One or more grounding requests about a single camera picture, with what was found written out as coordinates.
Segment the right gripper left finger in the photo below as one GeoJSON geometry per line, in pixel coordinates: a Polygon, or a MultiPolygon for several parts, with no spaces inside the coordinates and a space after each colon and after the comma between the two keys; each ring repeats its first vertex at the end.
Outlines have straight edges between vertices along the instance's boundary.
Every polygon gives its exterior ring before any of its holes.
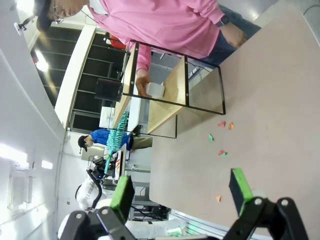
{"type": "Polygon", "coordinates": [[[103,206],[87,214],[82,210],[73,211],[61,234],[62,240],[134,240],[134,235],[125,226],[135,190],[130,176],[119,178],[109,206],[103,206]]]}

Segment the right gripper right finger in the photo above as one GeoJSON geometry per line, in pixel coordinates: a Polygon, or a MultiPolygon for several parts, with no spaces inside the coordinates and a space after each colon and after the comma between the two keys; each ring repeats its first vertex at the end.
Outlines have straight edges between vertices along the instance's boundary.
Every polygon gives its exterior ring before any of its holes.
{"type": "Polygon", "coordinates": [[[257,228],[265,228],[274,240],[306,240],[307,231],[293,199],[276,202],[254,196],[241,168],[230,170],[229,189],[238,219],[225,240],[249,240],[257,228]]]}

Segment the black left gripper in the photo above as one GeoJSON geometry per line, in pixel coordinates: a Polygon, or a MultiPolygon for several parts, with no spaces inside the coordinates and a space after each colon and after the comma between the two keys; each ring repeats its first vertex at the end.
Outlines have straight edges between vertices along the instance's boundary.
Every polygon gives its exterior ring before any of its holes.
{"type": "Polygon", "coordinates": [[[115,185],[115,161],[112,160],[108,164],[107,173],[105,173],[107,161],[104,159],[94,160],[94,177],[99,181],[100,185],[115,185]]]}

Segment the person's right hand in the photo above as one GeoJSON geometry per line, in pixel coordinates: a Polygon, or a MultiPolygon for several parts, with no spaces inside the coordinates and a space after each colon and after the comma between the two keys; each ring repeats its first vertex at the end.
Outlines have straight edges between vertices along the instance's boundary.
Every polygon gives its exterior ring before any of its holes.
{"type": "Polygon", "coordinates": [[[147,94],[147,85],[151,82],[149,72],[145,69],[139,69],[136,72],[135,85],[138,91],[138,94],[143,97],[148,97],[147,94]]]}

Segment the person's left hand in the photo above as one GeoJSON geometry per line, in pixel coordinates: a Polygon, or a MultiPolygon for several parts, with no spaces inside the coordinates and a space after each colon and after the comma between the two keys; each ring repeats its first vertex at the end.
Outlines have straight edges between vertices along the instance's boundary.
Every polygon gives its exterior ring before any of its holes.
{"type": "Polygon", "coordinates": [[[248,40],[247,35],[231,22],[221,26],[220,31],[227,43],[235,48],[241,47],[248,40]]]}

